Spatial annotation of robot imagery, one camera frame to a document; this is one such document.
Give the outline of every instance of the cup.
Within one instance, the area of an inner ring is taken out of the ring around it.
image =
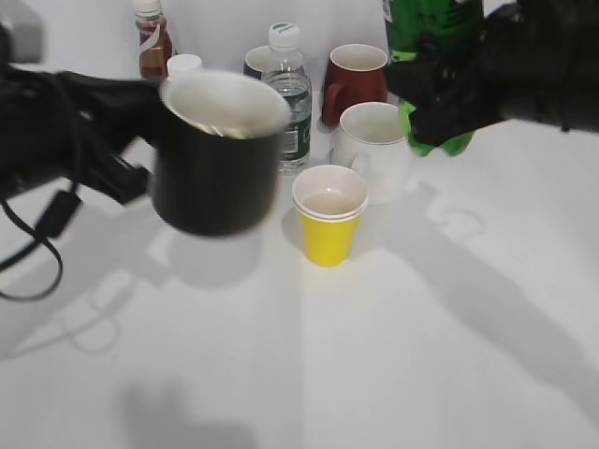
[[[399,117],[388,103],[360,103],[343,113],[335,131],[332,163],[362,175],[371,204],[397,199],[409,176],[414,156]]]
[[[267,84],[217,70],[166,80],[150,143],[152,197],[170,225],[225,236],[258,224],[272,203],[286,101]]]
[[[270,47],[265,45],[249,50],[243,62],[243,75],[262,80],[266,67],[266,60],[270,56]]]
[[[368,206],[368,186],[355,171],[339,166],[304,170],[293,183],[293,202],[309,260],[335,267],[348,256],[361,214]]]
[[[322,122],[339,124],[343,112],[357,103],[387,101],[383,67],[387,54],[371,45],[348,44],[330,53],[325,76]]]

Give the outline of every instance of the bottle label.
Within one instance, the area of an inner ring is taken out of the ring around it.
[[[150,35],[146,40],[139,46],[139,52],[144,53],[145,51],[151,49],[154,45],[158,43],[160,40],[160,23],[156,25],[156,28],[152,33],[148,31],[141,31],[141,34],[145,36]]]
[[[281,160],[296,161],[310,152],[311,123],[312,114],[301,122],[292,123],[285,130]]]

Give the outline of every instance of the white mug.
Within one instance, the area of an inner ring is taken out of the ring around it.
[[[362,175],[368,183],[371,204],[394,201],[401,195],[413,157],[396,106],[360,103],[341,116],[332,163]]]

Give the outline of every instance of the water bottle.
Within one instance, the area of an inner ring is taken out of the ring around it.
[[[298,51],[300,29],[293,23],[276,23],[269,30],[270,57],[262,80],[283,96],[291,107],[291,124],[285,130],[279,170],[300,173],[310,157],[312,87]]]

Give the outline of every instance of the black cable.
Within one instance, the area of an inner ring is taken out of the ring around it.
[[[48,251],[50,251],[52,253],[54,258],[56,259],[56,262],[58,262],[58,273],[56,274],[54,281],[52,281],[52,284],[48,288],[46,288],[46,290],[44,290],[40,293],[37,293],[35,295],[29,295],[29,296],[25,296],[25,297],[10,295],[10,294],[0,291],[0,297],[2,297],[3,299],[7,299],[9,301],[21,302],[21,303],[36,302],[36,301],[39,301],[40,299],[44,299],[45,297],[51,295],[54,292],[54,290],[56,290],[56,288],[60,284],[60,281],[63,279],[63,271],[64,271],[63,259],[60,256],[60,253],[58,253],[58,250],[56,250],[56,248],[50,243],[48,238],[45,236],[42,236],[34,228],[32,228],[29,224],[24,222],[21,219],[21,217],[19,217],[19,215],[17,215],[14,212],[14,210],[10,208],[10,206],[8,205],[6,200],[0,201],[0,205],[2,206],[2,209],[4,210],[8,219],[12,223],[14,223],[21,231],[30,235],[32,238],[34,238],[33,242],[31,242],[29,245],[24,247],[18,253],[13,255],[10,259],[8,259],[5,262],[3,262],[2,264],[0,264],[0,271],[5,269],[5,268],[2,268],[2,266],[4,266],[4,265],[7,265],[7,268],[8,268],[8,267],[12,267],[14,264],[20,262],[27,255],[32,253],[33,250],[35,250],[39,245],[44,245],[46,248],[48,248]]]
[[[58,273],[54,278],[52,284],[44,291],[26,297],[20,297],[10,295],[0,291],[0,297],[14,302],[35,302],[49,296],[53,293],[60,281],[63,278],[63,260],[60,253],[50,243],[48,237],[58,237],[64,230],[68,221],[73,216],[77,207],[80,204],[80,200],[77,197],[77,192],[80,187],[81,180],[85,171],[85,150],[83,147],[83,140],[80,132],[80,116],[79,111],[75,107],[66,87],[58,80],[56,76],[50,73],[34,73],[34,72],[22,72],[23,74],[33,75],[34,78],[41,78],[45,80],[52,89],[58,93],[62,100],[63,108],[65,110],[65,116],[69,122],[71,128],[71,140],[74,147],[73,151],[73,170],[70,178],[70,186],[67,192],[59,192],[56,195],[50,205],[46,208],[44,213],[41,215],[40,220],[37,222],[36,228],[31,227],[25,221],[19,217],[14,210],[9,206],[5,199],[0,201],[0,206],[4,210],[8,219],[15,224],[21,231],[31,236],[34,241],[23,247],[20,251],[13,254],[10,258],[0,263],[0,272],[13,267],[14,265],[21,262],[25,257],[35,251],[40,245],[45,246],[58,262]]]

